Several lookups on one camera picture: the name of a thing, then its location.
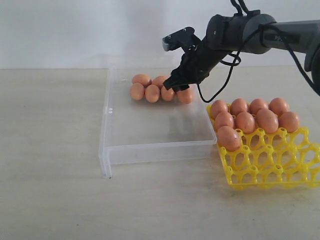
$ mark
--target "egg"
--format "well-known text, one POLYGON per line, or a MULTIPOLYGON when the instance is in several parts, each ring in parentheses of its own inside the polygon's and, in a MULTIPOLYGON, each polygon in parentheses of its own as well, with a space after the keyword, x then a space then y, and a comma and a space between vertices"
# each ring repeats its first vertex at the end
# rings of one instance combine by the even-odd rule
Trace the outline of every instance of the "egg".
POLYGON ((285 128, 288 133, 293 133, 300 127, 300 118, 293 111, 284 112, 278 121, 279 127, 285 128))
POLYGON ((148 87, 149 85, 151 85, 151 77, 147 74, 137 74, 132 78, 132 83, 140 83, 142 84, 145 88, 148 87))
POLYGON ((145 96, 145 87, 139 82, 132 84, 130 88, 130 95, 137 101, 143 99, 145 96))
POLYGON ((179 101, 183 104, 190 104, 194 99, 194 93, 192 92, 190 87, 186 90, 178 91, 176 95, 179 101))
POLYGON ((249 112, 240 112, 235 118, 235 127, 244 134, 251 134, 255 131, 255 119, 249 112))
POLYGON ((248 103, 243 98, 237 98, 230 105, 230 113, 237 116, 241 112, 248 112, 248 103))
POLYGON ((210 107, 210 116, 215 119, 220 112, 228 112, 228 105, 223 100, 216 100, 210 107))
POLYGON ((283 113, 288 112, 290 107, 286 100, 276 97, 270 102, 269 109, 280 117, 283 113))
POLYGON ((160 89, 156 85, 149 85, 145 89, 145 99, 149 103, 155 103, 160 98, 160 89))
POLYGON ((258 126, 264 129, 267 134, 273 134, 279 128, 277 115, 269 109, 260 109, 255 118, 258 126))
POLYGON ((167 90, 165 86, 162 86, 161 88, 161 98, 165 100, 166 102, 170 102, 174 99, 175 97, 175 92, 170 88, 167 90))
POLYGON ((152 80, 153 85, 158 86, 159 89, 162 88, 162 86, 164 85, 164 81, 167 80, 168 77, 165 75, 161 75, 161 76, 157 76, 155 79, 152 80))
POLYGON ((217 132, 218 143, 227 151, 234 152, 241 147, 239 133, 230 126, 222 126, 217 132))
POLYGON ((213 127, 214 130, 218 131, 219 128, 223 126, 229 126, 231 128, 235 127, 234 117, 227 111, 220 112, 214 120, 213 127))
POLYGON ((257 114, 260 109, 269 109, 268 103, 261 98, 256 98, 250 103, 249 112, 251 114, 257 114))

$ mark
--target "table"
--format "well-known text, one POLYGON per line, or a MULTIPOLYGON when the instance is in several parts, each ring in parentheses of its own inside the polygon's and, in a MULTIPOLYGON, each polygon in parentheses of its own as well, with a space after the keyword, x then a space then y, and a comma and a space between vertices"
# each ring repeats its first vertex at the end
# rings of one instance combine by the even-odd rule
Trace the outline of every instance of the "table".
MULTIPOLYGON (((203 82, 208 99, 227 68, 203 82)), ((213 158, 98 159, 106 69, 0 70, 0 240, 318 240, 320 188, 235 191, 213 158)), ((219 98, 284 97, 320 142, 319 97, 296 67, 236 67, 219 98)))

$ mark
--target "clear plastic container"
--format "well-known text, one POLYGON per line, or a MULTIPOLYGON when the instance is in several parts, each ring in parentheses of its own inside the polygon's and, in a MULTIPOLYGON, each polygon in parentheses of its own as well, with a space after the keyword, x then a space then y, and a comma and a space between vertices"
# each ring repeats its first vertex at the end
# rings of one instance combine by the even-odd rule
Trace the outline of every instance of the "clear plastic container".
POLYGON ((187 105, 130 96, 134 75, 169 75, 176 67, 171 65, 109 70, 99 146, 105 177, 112 176, 112 165, 210 157, 217 138, 196 87, 194 101, 187 105))

